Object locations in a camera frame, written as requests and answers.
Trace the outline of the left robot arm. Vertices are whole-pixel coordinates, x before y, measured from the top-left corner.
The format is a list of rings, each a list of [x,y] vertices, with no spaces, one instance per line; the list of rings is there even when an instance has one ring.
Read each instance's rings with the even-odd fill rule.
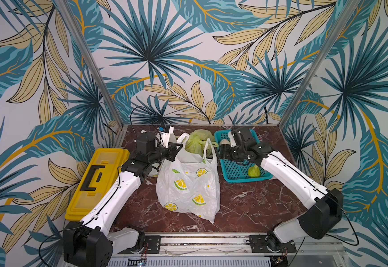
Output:
[[[117,168],[117,179],[105,196],[81,221],[71,222],[63,230],[64,261],[76,267],[106,267],[112,256],[122,251],[144,252],[142,229],[126,227],[112,232],[112,224],[151,171],[164,160],[175,161],[181,149],[171,126],[159,127],[158,134],[139,134],[135,151]]]

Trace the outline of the white pear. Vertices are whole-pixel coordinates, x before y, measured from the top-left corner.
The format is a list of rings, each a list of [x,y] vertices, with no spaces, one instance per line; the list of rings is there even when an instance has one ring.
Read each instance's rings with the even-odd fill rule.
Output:
[[[219,146],[220,147],[228,147],[228,146],[231,146],[231,143],[229,140],[227,139],[222,139],[219,143]]]

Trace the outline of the green avocado print plastic bag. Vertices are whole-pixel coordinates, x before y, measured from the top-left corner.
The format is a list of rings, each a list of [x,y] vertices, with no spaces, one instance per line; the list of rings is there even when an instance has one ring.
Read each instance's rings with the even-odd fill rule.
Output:
[[[194,132],[191,132],[188,140],[184,145],[184,148],[189,153],[203,155],[208,139],[210,139],[212,147],[208,146],[206,148],[206,157],[211,159],[212,150],[218,147],[218,143],[215,141],[214,135],[208,130],[198,129]]]

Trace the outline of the white lemon print plastic bags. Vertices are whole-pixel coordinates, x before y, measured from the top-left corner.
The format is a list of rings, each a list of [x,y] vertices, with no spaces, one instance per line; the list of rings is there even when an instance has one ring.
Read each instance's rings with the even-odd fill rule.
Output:
[[[182,149],[175,160],[163,161],[156,184],[158,201],[169,211],[192,213],[213,224],[220,210],[217,154],[210,139],[200,154],[186,151],[189,138],[183,133],[176,142]]]

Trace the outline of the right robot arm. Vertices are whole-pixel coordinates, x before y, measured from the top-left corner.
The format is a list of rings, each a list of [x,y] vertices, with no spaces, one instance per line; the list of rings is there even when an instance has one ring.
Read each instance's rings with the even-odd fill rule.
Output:
[[[303,204],[306,212],[274,226],[266,234],[265,246],[278,252],[298,238],[320,240],[342,219],[343,194],[329,190],[295,167],[268,143],[258,143],[247,127],[232,129],[220,144],[220,158],[251,164],[264,169],[285,185]]]

